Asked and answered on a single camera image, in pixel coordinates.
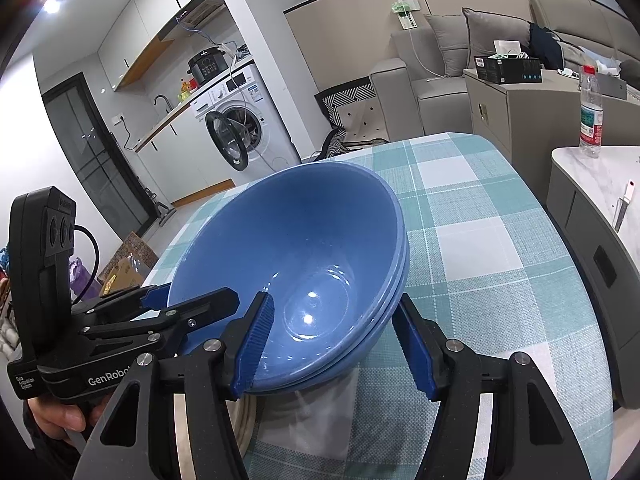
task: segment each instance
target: blue gripper pad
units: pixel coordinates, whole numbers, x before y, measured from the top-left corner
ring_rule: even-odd
[[[271,294],[259,292],[244,317],[230,321],[220,337],[226,345],[228,390],[236,399],[254,382],[255,371],[273,326],[274,314]]]
[[[157,286],[150,290],[144,298],[142,298],[142,307],[150,308],[151,310],[161,310],[166,308],[166,303],[169,300],[169,287],[171,283],[165,283],[164,285]]]
[[[438,387],[433,379],[431,355],[416,327],[416,324],[423,323],[423,320],[411,300],[406,301],[406,299],[408,296],[403,294],[393,314],[394,330],[411,375],[414,377],[415,387],[424,392],[429,400],[436,400]]]

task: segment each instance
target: blue bowl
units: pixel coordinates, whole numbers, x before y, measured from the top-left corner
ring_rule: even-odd
[[[364,336],[361,341],[359,341],[352,348],[347,349],[347,351],[343,355],[338,357],[333,363],[325,365],[322,369],[318,370],[313,375],[304,378],[302,381],[299,381],[295,384],[288,384],[283,388],[271,390],[268,392],[258,392],[252,390],[252,394],[279,395],[305,390],[306,388],[311,388],[312,386],[317,386],[318,384],[331,381],[332,379],[335,379],[336,377],[349,372],[352,368],[355,368],[358,365],[358,362],[362,361],[373,348],[373,346],[378,342],[378,339],[380,339],[380,336],[382,336],[382,331],[388,325],[388,322],[395,312],[398,303],[400,303],[400,298],[404,293],[404,286],[406,285],[406,280],[409,276],[409,264],[409,253],[407,251],[406,261],[404,263],[404,267],[402,268],[402,272],[399,275],[398,287],[393,292],[391,299],[386,303],[384,312],[378,322],[375,324],[372,330],[370,330],[370,332],[367,333],[366,336]]]
[[[241,317],[268,291],[276,314],[252,389],[280,388],[334,361],[379,317],[405,237],[398,199],[372,171],[334,161],[295,166],[209,219],[178,264],[168,305],[228,286]],[[229,320],[191,333],[181,351],[220,336]]]

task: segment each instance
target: human hand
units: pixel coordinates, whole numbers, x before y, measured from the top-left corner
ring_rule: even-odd
[[[94,407],[89,414],[89,424],[95,426],[102,415],[107,403],[111,399],[111,394],[105,396],[100,404]],[[82,410],[77,406],[62,404],[49,394],[39,396],[27,401],[33,418],[38,427],[48,437],[55,440],[64,440],[67,444],[73,445],[65,430],[84,431],[86,421]]]

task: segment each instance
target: cabinet handle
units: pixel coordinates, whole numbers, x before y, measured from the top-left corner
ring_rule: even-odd
[[[480,117],[481,119],[485,122],[488,123],[489,122],[489,114],[486,111],[486,105],[483,104],[479,104],[478,108],[480,108]]]
[[[602,246],[598,246],[596,249],[596,252],[593,255],[593,261],[602,275],[604,284],[607,285],[607,288],[611,288],[611,285],[614,284],[618,275],[616,274],[616,269],[613,268],[613,264],[611,263],[611,260],[609,260],[609,257]]]

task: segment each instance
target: bottle label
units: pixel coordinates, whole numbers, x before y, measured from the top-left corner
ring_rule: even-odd
[[[599,146],[602,143],[602,110],[595,110],[582,105],[580,114],[580,138],[592,144]]]

